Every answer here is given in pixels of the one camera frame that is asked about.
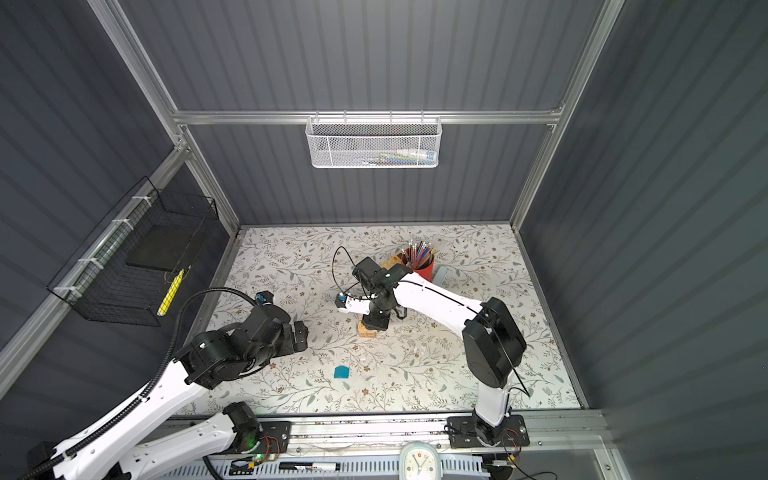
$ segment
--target bunch of pencils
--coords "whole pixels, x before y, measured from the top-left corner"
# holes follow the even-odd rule
[[[424,240],[408,242],[408,248],[402,251],[402,262],[412,270],[426,268],[435,259],[435,248]]]

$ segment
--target yellow plastic object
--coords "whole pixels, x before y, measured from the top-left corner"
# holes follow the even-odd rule
[[[400,254],[398,253],[394,257],[390,258],[384,263],[381,263],[381,266],[383,268],[392,268],[397,263],[402,263],[402,258],[400,258]],[[360,316],[360,320],[357,322],[357,334],[358,336],[361,336],[363,338],[367,339],[375,339],[376,338],[376,330],[368,330],[365,325],[362,324],[362,315]]]
[[[160,308],[157,309],[157,316],[163,316],[168,313],[170,303],[174,301],[174,297],[176,296],[177,290],[179,290],[179,285],[181,285],[181,280],[183,278],[184,269],[181,269],[179,274],[176,275],[176,278],[174,278],[174,281],[170,283],[168,293],[165,294],[165,298],[163,298],[163,301],[160,303]]]

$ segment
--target floral tablecloth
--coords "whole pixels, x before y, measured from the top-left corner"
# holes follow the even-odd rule
[[[357,316],[333,305],[331,261],[339,245],[356,262],[371,256],[382,263],[411,238],[435,245],[435,268],[449,268],[444,288],[506,302],[528,343],[518,371],[532,393],[529,399],[513,390],[512,406],[579,408],[508,225],[265,227],[245,235],[227,286],[250,295],[273,292],[276,305],[309,327],[309,348],[273,359],[248,378],[222,383],[179,414],[213,414],[237,401],[248,402],[255,413],[471,409],[477,380],[467,368],[462,342],[447,328],[409,311],[403,320],[392,315],[389,330],[376,338],[361,338]],[[343,252],[334,271],[342,286],[354,283]],[[241,321],[248,310],[239,297],[222,294],[209,328]],[[348,367],[349,378],[335,379],[337,366]]]

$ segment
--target white mesh basket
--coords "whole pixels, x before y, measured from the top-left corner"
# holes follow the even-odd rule
[[[317,168],[434,168],[442,125],[439,118],[412,123],[306,122],[312,165]]]

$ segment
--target black marker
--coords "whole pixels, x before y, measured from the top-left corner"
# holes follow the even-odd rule
[[[279,470],[317,470],[321,472],[338,472],[341,465],[330,462],[281,462]]]

